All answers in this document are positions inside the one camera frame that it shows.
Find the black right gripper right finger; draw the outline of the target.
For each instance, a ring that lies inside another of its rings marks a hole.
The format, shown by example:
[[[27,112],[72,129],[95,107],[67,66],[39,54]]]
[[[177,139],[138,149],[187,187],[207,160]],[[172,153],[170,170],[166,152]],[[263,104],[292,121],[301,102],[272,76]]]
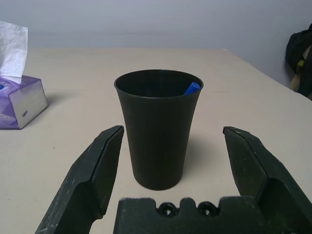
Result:
[[[285,166],[251,133],[227,126],[223,134],[237,189],[255,199],[268,233],[310,234],[312,204]]]

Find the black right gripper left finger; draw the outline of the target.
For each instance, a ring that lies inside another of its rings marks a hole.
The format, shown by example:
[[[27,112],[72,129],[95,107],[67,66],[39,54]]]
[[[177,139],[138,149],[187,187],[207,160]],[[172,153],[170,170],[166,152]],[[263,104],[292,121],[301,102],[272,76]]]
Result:
[[[114,187],[124,128],[101,132],[72,164],[38,234],[87,234],[106,214]]]

